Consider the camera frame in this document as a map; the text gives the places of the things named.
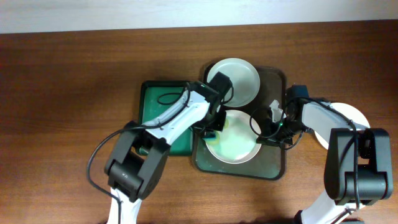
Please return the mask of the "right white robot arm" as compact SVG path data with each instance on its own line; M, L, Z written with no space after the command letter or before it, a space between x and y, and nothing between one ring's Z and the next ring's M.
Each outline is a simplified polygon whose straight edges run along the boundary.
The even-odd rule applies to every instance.
M390 137L386 130L368 128L349 119L321 98L311 98L305 85L286 91L276 120L267 119L259 144L283 151L295 147L294 136L314 131L327 143L323 193L294 216L294 223L341 223L347 216L393 192Z

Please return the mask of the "grey-white plate with green stain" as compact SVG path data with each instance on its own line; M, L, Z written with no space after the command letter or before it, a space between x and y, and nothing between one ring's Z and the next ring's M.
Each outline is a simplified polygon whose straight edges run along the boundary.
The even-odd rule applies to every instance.
M232 108L246 106L257 96L260 89L260 78L257 70L249 62L240 58L226 58L215 63L207 74L205 80L210 82L218 73L229 77L234 94L230 90L225 98L231 99L225 105Z

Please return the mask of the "pinkish white plate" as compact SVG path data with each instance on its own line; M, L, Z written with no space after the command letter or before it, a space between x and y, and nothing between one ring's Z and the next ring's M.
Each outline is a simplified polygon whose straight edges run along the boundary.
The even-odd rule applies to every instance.
M251 160L261 148L255 133L261 132L259 125L254 118L239 110L226 111L226 119L229 120L228 132L221 135L219 144L205 143L206 147L219 161L227 164L242 164Z

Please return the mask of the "green yellow scrubbing sponge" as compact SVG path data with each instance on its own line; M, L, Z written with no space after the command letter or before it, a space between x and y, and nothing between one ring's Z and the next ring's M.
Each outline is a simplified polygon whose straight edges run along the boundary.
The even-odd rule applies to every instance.
M223 129L221 131L210 131L203 136L203 140L209 145L217 145L220 142L221 135L228 132L229 120L226 119L224 122Z

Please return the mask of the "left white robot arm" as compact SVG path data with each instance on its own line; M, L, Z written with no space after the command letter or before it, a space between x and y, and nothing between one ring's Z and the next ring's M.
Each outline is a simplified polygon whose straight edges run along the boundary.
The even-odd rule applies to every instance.
M229 77L218 72L208 83L188 82L178 98L150 121L128 122L104 172L111 187L108 223L135 223L142 201L162 176L172 144L188 129L215 137L226 121L224 97L233 89Z

